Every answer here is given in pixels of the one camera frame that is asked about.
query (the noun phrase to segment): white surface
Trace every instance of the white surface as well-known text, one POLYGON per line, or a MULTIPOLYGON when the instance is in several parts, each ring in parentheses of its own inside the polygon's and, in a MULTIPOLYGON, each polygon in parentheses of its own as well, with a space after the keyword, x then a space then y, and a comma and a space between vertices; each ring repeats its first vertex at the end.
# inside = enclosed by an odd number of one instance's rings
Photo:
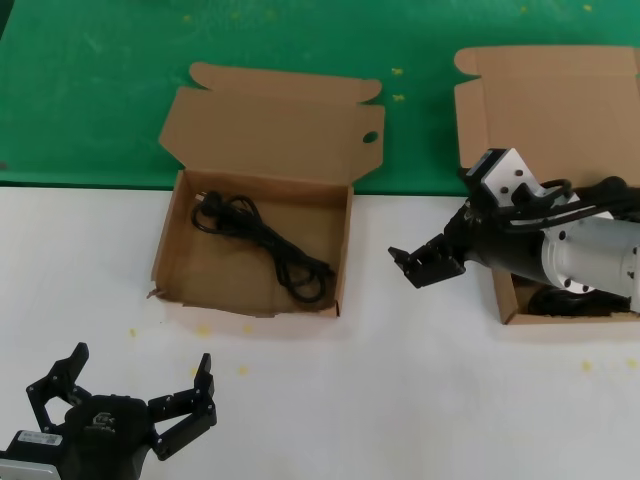
POLYGON ((146 300, 168 201, 0 189, 0 446, 37 429, 24 388, 85 341, 92 393, 179 391, 213 356, 218 425, 143 479, 637 476, 640 324, 503 327, 482 267, 418 291, 393 264, 461 199, 357 197, 338 320, 146 300))

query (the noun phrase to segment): cardboard box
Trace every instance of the cardboard box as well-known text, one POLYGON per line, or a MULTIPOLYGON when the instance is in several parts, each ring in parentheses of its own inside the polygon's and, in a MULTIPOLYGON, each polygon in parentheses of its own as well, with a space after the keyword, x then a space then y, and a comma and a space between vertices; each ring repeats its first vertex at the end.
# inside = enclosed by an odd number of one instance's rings
MULTIPOLYGON (((460 163, 491 147, 513 147, 540 181, 593 185, 610 175, 640 185, 640 51, 630 47, 467 48, 458 69, 479 76, 456 86, 460 163)), ((530 289, 494 272, 503 323, 637 320, 526 315, 530 289)))
POLYGON ((184 166, 153 269, 156 292, 184 305, 254 316, 340 313, 351 183, 382 164, 381 90, 360 80, 196 63, 160 143, 184 166), (248 241, 207 235, 191 224, 199 192, 243 194, 264 222, 328 262, 335 282, 324 302, 296 303, 278 284, 273 259, 248 241))

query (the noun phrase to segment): cardboard box lid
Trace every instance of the cardboard box lid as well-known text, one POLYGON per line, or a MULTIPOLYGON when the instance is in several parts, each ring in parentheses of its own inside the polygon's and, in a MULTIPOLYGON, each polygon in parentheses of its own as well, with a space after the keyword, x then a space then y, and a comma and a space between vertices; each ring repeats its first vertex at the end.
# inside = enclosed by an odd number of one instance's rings
POLYGON ((639 63, 630 47, 460 50, 458 69, 481 77, 455 88, 461 165, 513 147, 540 181, 640 185, 639 63))
POLYGON ((191 66, 160 143, 185 167, 348 185, 382 164, 378 80, 191 66))

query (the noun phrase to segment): green cutting mat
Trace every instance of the green cutting mat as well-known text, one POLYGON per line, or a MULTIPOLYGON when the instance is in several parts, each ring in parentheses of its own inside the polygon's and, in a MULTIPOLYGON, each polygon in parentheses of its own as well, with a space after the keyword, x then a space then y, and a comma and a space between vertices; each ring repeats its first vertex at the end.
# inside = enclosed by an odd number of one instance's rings
POLYGON ((462 194, 458 49, 639 45, 638 19, 639 0, 16 0, 0 181, 170 188, 180 166, 157 137, 205 61, 381 79, 385 162, 357 191, 462 194))

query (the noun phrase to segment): yellow stain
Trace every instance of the yellow stain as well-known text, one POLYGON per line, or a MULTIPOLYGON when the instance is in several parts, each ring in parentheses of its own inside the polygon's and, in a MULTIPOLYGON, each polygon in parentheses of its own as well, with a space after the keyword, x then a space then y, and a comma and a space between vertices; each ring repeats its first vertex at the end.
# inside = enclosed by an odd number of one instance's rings
POLYGON ((211 336, 211 329, 207 325, 198 325, 196 329, 196 335, 200 338, 207 338, 211 336))

